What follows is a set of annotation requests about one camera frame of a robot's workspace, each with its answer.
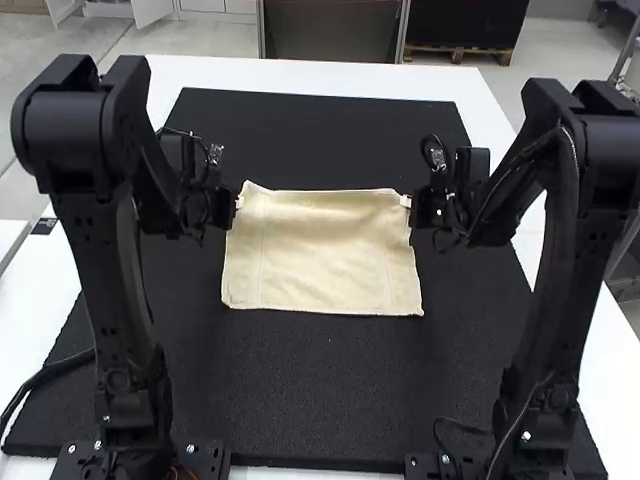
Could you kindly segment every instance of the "metal plate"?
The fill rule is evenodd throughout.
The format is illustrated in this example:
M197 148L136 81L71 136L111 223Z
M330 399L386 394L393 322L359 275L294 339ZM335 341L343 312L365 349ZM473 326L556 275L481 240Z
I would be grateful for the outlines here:
M178 440L173 464L175 474L170 480L193 479L227 480L231 452L216 440ZM107 474L105 457L107 453L99 442L68 442L60 451L60 456L51 474L51 480L129 480L123 469L117 467Z

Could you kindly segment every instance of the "white cabinet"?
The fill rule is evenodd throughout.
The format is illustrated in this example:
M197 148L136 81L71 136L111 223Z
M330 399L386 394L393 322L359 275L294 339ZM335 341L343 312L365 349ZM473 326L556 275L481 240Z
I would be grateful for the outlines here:
M84 0L46 0L53 24L58 24L84 4Z
M86 17L133 18L138 28L161 18L255 25L258 1L262 0L130 0L130 3L46 0L56 25L84 5L82 11Z
M80 7L86 17L133 18L136 27L147 25L171 15L173 0L130 0L130 2L85 2L85 0L45 0L53 24L58 26Z
M173 13L173 0L131 0L136 27L144 28Z
M193 12L225 12L224 0L180 0L180 9Z
M256 0L225 0L227 13L256 14Z

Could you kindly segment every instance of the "beige towel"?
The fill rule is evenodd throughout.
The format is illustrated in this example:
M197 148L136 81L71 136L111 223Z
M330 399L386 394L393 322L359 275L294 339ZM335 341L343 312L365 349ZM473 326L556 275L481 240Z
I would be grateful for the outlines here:
M423 315L407 199L396 191L247 181L238 205L222 274L229 307Z

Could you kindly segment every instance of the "floor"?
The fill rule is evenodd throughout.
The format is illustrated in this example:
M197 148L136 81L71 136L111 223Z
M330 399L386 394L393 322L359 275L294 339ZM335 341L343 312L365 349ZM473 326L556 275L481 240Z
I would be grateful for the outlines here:
M527 18L510 67L483 56L466 56L463 63L480 69L518 130L524 120L520 90L530 77L555 77L569 89L584 78L606 79L630 27L628 19L613 20L598 29L584 21ZM71 17L55 30L45 16L0 14L0 45L0 219L31 222L48 199L14 162L9 114L21 89L59 53L88 53L102 72L121 54L258 56L255 27L208 21L161 21L137 30L126 19ZM438 54L418 56L414 63L449 64ZM640 307L627 310L640 336Z

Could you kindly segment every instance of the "black panel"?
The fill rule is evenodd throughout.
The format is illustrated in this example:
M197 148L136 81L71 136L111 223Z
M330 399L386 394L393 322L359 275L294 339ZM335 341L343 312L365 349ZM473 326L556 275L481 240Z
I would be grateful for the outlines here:
M513 48L529 0L412 0L407 43Z
M421 137L467 145L454 104L187 89L168 125L225 145L224 175L268 188L394 187L426 180ZM174 388L174 433L221 438L244 464L400 472L435 449L448 415L487 427L530 291L511 247L433 251L412 237L425 316L349 317L230 310L220 301L224 233L143 238L145 283ZM51 354L89 345L83 301ZM90 367L31 395L5 450L57 455L95 435ZM474 452L490 445L452 435ZM571 453L581 478L606 478L583 422Z

